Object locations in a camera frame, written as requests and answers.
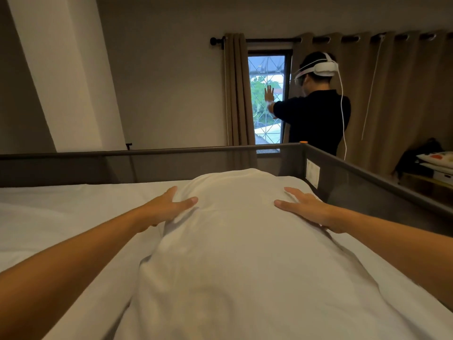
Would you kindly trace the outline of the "white box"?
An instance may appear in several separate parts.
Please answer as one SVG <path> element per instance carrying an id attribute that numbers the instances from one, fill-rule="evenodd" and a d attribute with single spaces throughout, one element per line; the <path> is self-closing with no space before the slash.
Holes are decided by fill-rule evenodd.
<path id="1" fill-rule="evenodd" d="M 425 166 L 433 170 L 433 179 L 453 187 L 453 169 L 449 167 L 443 167 L 439 165 L 434 165 L 431 163 L 420 163 L 420 165 Z"/>

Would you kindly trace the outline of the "person's right forearm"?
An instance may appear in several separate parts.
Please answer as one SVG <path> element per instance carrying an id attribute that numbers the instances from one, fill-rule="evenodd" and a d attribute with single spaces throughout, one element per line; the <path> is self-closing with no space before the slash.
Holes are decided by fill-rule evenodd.
<path id="1" fill-rule="evenodd" d="M 453 238 L 335 208 L 333 226 L 349 234 L 453 311 Z"/>

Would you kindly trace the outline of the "white rail label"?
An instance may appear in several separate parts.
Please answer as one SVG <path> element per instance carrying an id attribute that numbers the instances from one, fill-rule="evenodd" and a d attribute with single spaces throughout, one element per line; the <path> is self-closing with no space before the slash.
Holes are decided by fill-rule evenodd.
<path id="1" fill-rule="evenodd" d="M 313 161 L 309 159 L 306 159 L 305 178 L 315 189 L 318 189 L 320 178 L 320 166 L 316 165 Z"/>

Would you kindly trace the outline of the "person's right hand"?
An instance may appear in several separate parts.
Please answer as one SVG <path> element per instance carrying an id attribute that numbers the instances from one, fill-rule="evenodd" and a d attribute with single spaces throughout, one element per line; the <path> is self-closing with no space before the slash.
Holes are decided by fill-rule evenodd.
<path id="1" fill-rule="evenodd" d="M 313 194 L 310 194 L 310 200 L 307 203 L 299 203 L 298 200 L 297 202 L 275 200 L 274 205 L 283 211 L 294 213 L 334 233 L 342 234 L 348 230 L 344 223 L 347 215 L 345 209 L 324 203 Z"/>

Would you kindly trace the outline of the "wooden side table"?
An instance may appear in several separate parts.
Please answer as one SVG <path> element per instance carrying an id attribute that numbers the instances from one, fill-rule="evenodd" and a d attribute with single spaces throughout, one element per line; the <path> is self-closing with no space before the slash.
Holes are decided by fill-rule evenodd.
<path id="1" fill-rule="evenodd" d="M 453 186 L 433 178 L 403 173 L 399 185 L 453 208 Z"/>

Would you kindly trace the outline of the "black curtain rod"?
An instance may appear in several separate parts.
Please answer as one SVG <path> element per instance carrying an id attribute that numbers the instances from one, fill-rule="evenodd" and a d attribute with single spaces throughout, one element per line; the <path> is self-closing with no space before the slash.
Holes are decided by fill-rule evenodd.
<path id="1" fill-rule="evenodd" d="M 372 35 L 370 38 L 371 43 L 377 43 L 381 40 L 383 40 L 386 37 L 387 33 L 379 33 Z M 419 40 L 425 40 L 425 41 L 432 41 L 434 40 L 438 35 L 435 34 L 434 32 L 432 33 L 421 33 L 418 35 Z M 409 33 L 404 33 L 404 34 L 395 34 L 394 35 L 394 40 L 396 41 L 407 41 L 410 38 Z M 361 39 L 361 37 L 358 34 L 355 35 L 345 35 L 342 36 L 341 38 L 341 43 L 356 43 Z M 224 49 L 225 46 L 225 40 L 226 37 L 223 36 L 222 38 L 216 38 L 212 37 L 209 40 L 209 44 L 211 46 L 217 46 L 220 45 L 222 50 Z M 312 43 L 314 44 L 324 44 L 324 43 L 329 43 L 331 41 L 331 36 L 330 35 L 323 35 L 323 36 L 315 36 L 312 39 Z M 246 43 L 302 43 L 302 38 L 248 38 L 246 39 Z"/>

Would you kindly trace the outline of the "narrow brown curtain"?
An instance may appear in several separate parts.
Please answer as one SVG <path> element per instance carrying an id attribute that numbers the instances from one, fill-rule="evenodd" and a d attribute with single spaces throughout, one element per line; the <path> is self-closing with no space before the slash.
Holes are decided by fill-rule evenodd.
<path id="1" fill-rule="evenodd" d="M 246 146 L 256 144 L 248 50 L 244 34 L 226 34 L 224 39 L 227 151 L 229 170 L 257 168 L 257 154 Z"/>

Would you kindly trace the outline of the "white headset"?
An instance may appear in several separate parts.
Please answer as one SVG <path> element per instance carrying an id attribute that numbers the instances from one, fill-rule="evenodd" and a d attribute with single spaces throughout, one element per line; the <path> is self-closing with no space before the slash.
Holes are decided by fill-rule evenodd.
<path id="1" fill-rule="evenodd" d="M 338 63 L 332 59 L 331 55 L 327 52 L 317 51 L 319 58 L 311 58 L 308 62 L 302 63 L 300 68 L 294 73 L 292 80 L 296 85 L 302 86 L 302 77 L 304 75 L 313 73 L 319 77 L 333 77 L 336 73 L 339 74 Z"/>

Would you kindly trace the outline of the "person's left forearm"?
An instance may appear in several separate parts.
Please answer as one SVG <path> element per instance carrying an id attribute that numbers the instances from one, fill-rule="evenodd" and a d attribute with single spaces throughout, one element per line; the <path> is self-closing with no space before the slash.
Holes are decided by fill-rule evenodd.
<path id="1" fill-rule="evenodd" d="M 41 340 L 116 254 L 155 224 L 136 208 L 0 272 L 0 340 Z"/>

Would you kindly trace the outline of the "black bag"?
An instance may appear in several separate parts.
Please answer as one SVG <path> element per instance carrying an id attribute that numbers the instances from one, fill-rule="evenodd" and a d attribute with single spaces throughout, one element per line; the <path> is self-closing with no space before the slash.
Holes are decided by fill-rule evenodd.
<path id="1" fill-rule="evenodd" d="M 421 165 L 421 160 L 417 157 L 420 154 L 433 154 L 443 152 L 441 144 L 435 138 L 429 138 L 422 145 L 413 149 L 408 149 L 402 154 L 397 163 L 393 175 L 401 180 L 403 174 L 413 174 L 427 178 L 433 177 L 433 170 Z"/>

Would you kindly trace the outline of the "grey mesh bed rail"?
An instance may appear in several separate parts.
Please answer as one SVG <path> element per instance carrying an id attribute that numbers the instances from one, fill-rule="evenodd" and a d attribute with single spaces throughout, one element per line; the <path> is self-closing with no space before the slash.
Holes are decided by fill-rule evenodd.
<path id="1" fill-rule="evenodd" d="M 321 200 L 404 223 L 406 217 L 438 217 L 453 226 L 453 209 L 349 164 L 309 144 L 246 146 L 257 154 L 257 170 L 292 176 L 309 184 Z M 0 187 L 149 183 L 191 180 L 230 171 L 227 151 L 199 147 L 41 154 L 0 154 Z M 319 187 L 305 178 L 306 159 L 320 166 Z"/>

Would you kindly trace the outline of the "white patterned cushion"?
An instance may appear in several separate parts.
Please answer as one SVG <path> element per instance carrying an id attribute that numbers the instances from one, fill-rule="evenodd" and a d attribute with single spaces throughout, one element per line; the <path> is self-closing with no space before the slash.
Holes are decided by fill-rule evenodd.
<path id="1" fill-rule="evenodd" d="M 453 170 L 453 151 L 445 151 L 431 154 L 418 154 L 416 157 L 424 163 Z"/>

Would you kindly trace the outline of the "white pillow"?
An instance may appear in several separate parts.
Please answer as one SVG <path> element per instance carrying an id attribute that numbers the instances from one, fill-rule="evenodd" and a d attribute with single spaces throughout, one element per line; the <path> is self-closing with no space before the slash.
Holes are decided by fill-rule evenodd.
<path id="1" fill-rule="evenodd" d="M 274 200 L 294 177 L 256 169 L 202 175 L 175 200 L 142 260 L 114 340 L 453 340 L 453 313 L 347 234 Z"/>

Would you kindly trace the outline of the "wide brown curtain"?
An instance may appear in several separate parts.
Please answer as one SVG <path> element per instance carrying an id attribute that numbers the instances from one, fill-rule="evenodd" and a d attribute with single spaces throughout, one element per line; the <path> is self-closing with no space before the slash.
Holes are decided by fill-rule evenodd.
<path id="1" fill-rule="evenodd" d="M 350 164 L 382 176 L 390 176 L 402 154 L 435 138 L 445 150 L 453 150 L 453 30 L 435 30 L 432 41 L 419 40 L 421 31 L 408 31 L 407 41 L 396 41 L 394 31 L 371 43 L 371 32 L 356 33 L 355 43 L 341 43 L 346 34 L 331 33 L 331 41 L 312 43 L 304 33 L 302 43 L 292 45 L 291 77 L 306 55 L 332 53 L 341 80 L 331 85 L 352 105 L 346 144 L 337 156 Z"/>

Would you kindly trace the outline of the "person's left hand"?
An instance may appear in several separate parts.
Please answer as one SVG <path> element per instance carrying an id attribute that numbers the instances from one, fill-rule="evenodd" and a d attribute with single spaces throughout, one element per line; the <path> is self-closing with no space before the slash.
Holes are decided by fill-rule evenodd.
<path id="1" fill-rule="evenodd" d="M 134 212 L 136 230 L 143 232 L 149 227 L 155 227 L 162 222 L 169 222 L 178 215 L 194 207 L 198 197 L 189 197 L 182 201 L 164 201 L 164 193 L 137 208 Z"/>

